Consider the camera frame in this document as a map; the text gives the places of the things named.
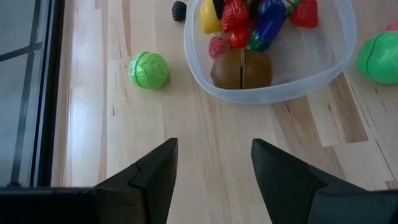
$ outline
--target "toy kiwi half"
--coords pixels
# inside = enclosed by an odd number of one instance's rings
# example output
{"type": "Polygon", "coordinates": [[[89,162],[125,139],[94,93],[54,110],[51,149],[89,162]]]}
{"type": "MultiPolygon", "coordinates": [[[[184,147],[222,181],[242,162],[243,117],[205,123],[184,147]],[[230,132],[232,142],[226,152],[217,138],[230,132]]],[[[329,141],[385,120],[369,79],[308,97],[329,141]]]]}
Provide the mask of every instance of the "toy kiwi half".
{"type": "Polygon", "coordinates": [[[210,75],[214,86],[227,90],[267,87],[272,82],[272,61],[264,53],[245,50],[241,71],[241,49],[233,49],[214,61],[210,75]]]}

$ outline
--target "toy strawberry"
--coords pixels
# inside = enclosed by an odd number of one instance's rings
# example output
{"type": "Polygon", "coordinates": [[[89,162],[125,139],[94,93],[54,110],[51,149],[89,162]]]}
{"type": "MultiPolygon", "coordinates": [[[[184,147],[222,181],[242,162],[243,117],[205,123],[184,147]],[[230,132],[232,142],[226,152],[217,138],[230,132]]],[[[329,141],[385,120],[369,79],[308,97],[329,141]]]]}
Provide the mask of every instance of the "toy strawberry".
{"type": "Polygon", "coordinates": [[[287,0],[292,7],[288,9],[289,20],[299,27],[316,28],[318,26],[317,0],[297,0],[294,3],[287,0]]]}
{"type": "Polygon", "coordinates": [[[226,0],[223,9],[223,30],[225,33],[249,23],[249,5],[241,0],[226,0]]]}

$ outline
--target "clear plastic bowl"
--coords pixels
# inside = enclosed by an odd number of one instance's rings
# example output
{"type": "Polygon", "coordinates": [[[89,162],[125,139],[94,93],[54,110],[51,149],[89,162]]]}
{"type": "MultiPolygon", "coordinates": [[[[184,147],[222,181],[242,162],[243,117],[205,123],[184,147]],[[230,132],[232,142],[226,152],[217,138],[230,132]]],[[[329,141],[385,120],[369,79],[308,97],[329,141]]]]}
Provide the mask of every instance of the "clear plastic bowl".
{"type": "Polygon", "coordinates": [[[203,0],[190,1],[185,21],[184,46],[193,76],[208,93],[237,103],[276,103],[310,93],[340,74],[353,55],[356,23],[349,0],[318,0],[319,26],[293,26],[287,19],[267,51],[272,59],[272,86],[225,90],[210,77],[213,59],[208,44],[214,36],[201,32],[199,8],[203,0]]]}

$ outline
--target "wooden floor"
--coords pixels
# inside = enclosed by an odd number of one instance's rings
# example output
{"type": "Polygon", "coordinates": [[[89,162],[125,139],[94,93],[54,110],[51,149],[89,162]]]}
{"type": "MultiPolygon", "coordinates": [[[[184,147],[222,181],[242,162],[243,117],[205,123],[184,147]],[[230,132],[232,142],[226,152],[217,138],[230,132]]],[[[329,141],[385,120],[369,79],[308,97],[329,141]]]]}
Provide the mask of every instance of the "wooden floor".
{"type": "MultiPolygon", "coordinates": [[[[328,86],[274,105],[237,105],[196,83],[174,0],[66,1],[53,184],[92,186],[171,137],[179,143],[169,223],[271,223],[250,159],[262,138],[368,190],[398,187],[398,86],[350,63],[328,86]],[[132,85],[127,66],[162,54],[160,91],[132,85]]],[[[358,43],[398,19],[396,0],[351,0],[358,43]]]]}

